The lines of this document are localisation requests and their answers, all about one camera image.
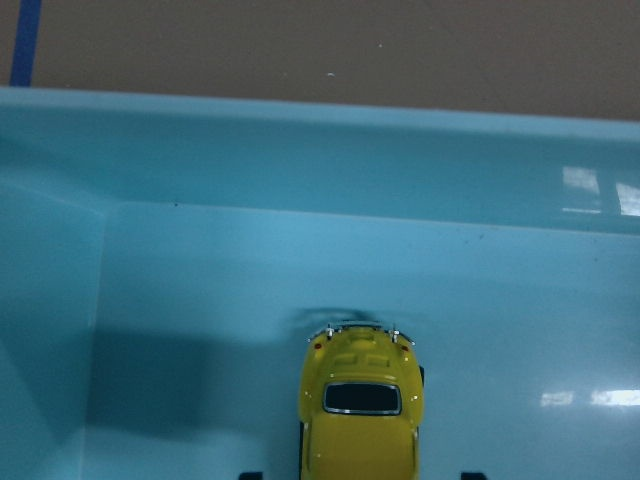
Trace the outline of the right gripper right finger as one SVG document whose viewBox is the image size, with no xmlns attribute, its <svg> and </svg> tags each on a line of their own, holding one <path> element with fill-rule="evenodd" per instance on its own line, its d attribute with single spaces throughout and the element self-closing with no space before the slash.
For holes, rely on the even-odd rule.
<svg viewBox="0 0 640 480">
<path fill-rule="evenodd" d="M 482 472 L 461 472 L 461 480 L 485 480 L 485 474 Z"/>
</svg>

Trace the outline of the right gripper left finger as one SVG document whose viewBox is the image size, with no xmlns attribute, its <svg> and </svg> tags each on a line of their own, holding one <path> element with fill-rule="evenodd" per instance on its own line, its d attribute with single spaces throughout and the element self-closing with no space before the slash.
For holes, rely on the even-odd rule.
<svg viewBox="0 0 640 480">
<path fill-rule="evenodd" d="M 238 480 L 263 480 L 263 473 L 261 471 L 242 472 Z"/>
</svg>

